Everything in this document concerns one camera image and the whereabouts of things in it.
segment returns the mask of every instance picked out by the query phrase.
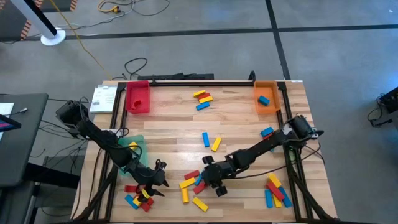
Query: table leg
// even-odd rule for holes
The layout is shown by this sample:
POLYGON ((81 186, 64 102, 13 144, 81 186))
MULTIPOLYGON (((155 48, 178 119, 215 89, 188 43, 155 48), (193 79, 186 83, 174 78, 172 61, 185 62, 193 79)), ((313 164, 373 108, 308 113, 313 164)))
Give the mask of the table leg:
POLYGON ((24 180, 77 189, 80 177, 28 162, 26 165, 24 180))

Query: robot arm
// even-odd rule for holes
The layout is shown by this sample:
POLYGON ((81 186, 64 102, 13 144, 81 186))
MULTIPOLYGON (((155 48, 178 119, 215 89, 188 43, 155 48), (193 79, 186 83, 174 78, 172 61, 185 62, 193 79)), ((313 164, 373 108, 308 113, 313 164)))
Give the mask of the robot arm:
POLYGON ((202 160, 207 166, 203 171, 203 180, 206 185, 216 189, 217 196, 227 193, 222 180, 233 179, 236 175, 249 169, 257 157, 271 149, 289 144, 294 148, 301 148, 309 139, 317 139, 323 131, 311 128, 307 120, 301 115, 288 120, 282 129, 274 131, 267 139, 262 140, 249 149, 240 149, 225 156, 225 161, 214 163, 212 156, 206 156, 202 160))
MULTIPOLYGON (((152 188, 153 185, 169 186, 165 179, 165 162, 157 160, 155 168, 151 169, 139 162, 140 154, 122 147, 118 144, 118 137, 112 131, 102 131, 88 119, 88 110, 78 101, 68 101, 56 112, 57 118, 70 128, 72 136, 78 134, 89 137, 100 148, 109 153, 114 164, 123 172, 128 172, 139 185, 145 185, 146 192, 150 195, 164 196, 152 188)), ((144 196, 139 197, 140 201, 145 200, 144 196)))

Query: red plastic container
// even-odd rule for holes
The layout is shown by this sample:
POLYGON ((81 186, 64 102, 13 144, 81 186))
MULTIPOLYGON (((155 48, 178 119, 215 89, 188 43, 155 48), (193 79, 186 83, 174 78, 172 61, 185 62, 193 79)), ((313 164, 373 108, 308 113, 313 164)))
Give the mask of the red plastic container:
POLYGON ((127 83, 126 110, 132 114, 148 113, 150 88, 148 80, 127 83))

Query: red block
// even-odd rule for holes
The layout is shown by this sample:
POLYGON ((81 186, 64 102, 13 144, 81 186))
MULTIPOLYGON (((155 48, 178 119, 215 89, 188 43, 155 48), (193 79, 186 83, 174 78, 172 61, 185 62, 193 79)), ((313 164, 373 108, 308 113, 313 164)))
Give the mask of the red block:
POLYGON ((282 194, 282 192, 275 186, 274 183, 272 183, 272 181, 268 181, 267 185, 269 190, 271 190, 271 192, 275 195, 275 197, 277 199, 279 199, 280 201, 282 201, 285 196, 282 194))
POLYGON ((141 204, 141 208, 144 209, 145 212, 148 212, 150 210, 150 205, 148 205, 147 202, 144 202, 141 204))
POLYGON ((154 199, 152 199, 152 197, 150 197, 150 198, 148 198, 148 201, 146 203, 151 206, 154 204, 154 199))
POLYGON ((200 182, 199 185, 197 185, 196 187, 193 188, 193 191, 194 191, 195 194, 199 194, 205 188, 206 188, 205 183, 204 182, 200 182))
POLYGON ((271 136, 271 135, 272 135, 272 133, 270 133, 269 135, 266 135, 266 136, 262 137, 262 140, 269 138, 269 136, 271 136))
POLYGON ((135 185, 125 185, 124 186, 124 191, 127 193, 135 193, 137 189, 137 186, 135 185))
POLYGON ((210 96, 210 93, 204 93, 202 95, 199 95, 197 98, 198 98, 198 100, 200 100, 200 99, 206 98, 208 96, 210 96))
POLYGON ((189 174, 185 174, 184 178, 185 178, 185 180, 188 180, 188 179, 191 179, 192 177, 197 177, 199 175, 200 175, 199 170, 195 170, 189 174))

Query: yellow block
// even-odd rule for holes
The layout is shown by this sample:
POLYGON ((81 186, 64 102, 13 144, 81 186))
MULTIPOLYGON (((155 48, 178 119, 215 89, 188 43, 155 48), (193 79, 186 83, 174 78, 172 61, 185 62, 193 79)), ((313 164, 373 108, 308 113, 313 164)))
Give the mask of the yellow block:
POLYGON ((213 97, 212 96, 207 96, 207 97, 205 97, 203 99, 200 99, 199 103, 206 103, 206 102, 209 102, 209 101, 213 101, 213 97))
POLYGON ((185 187, 188 187, 189 185, 192 185, 195 183, 195 178, 192 177, 191 179, 188 179, 186 181, 183 181, 180 183, 180 188, 183 189, 185 187))
POLYGON ((221 142, 221 138, 220 138, 220 137, 217 137, 216 140, 214 141, 213 146, 211 147, 211 150, 212 150, 213 152, 216 152, 216 151, 217 151, 218 146, 220 145, 220 142, 221 142))
POLYGON ((282 185, 275 174, 269 174, 268 178, 272 181, 272 183, 274 183, 275 187, 280 187, 282 185))
POLYGON ((182 194, 182 203, 188 203, 189 202, 188 189, 187 188, 181 189, 181 194, 182 194))
POLYGON ((149 196, 149 194, 148 194, 148 192, 146 190, 142 189, 141 192, 142 192, 142 194, 144 195, 144 197, 146 199, 150 198, 150 196, 149 196))
POLYGON ((204 212, 209 209, 209 206, 207 206, 205 203, 203 203, 199 198, 194 197, 192 202, 197 205, 200 209, 202 209, 204 212))
POLYGON ((204 93, 206 93, 206 90, 200 90, 200 91, 194 93, 194 94, 193 94, 193 97, 197 97, 197 96, 199 96, 199 95, 201 95, 201 94, 204 94, 204 93))
MULTIPOLYGON (((137 145, 136 142, 132 142, 132 143, 130 143, 129 146, 136 146, 136 145, 137 145)), ((133 151, 136 150, 136 148, 137 148, 137 147, 130 147, 130 149, 133 150, 133 151)))
POLYGON ((138 197, 136 197, 132 202, 135 203, 137 206, 141 205, 141 202, 138 201, 138 197))
POLYGON ((280 200, 274 194, 272 194, 272 198, 274 199, 275 207, 280 208, 282 206, 282 202, 280 202, 280 200))

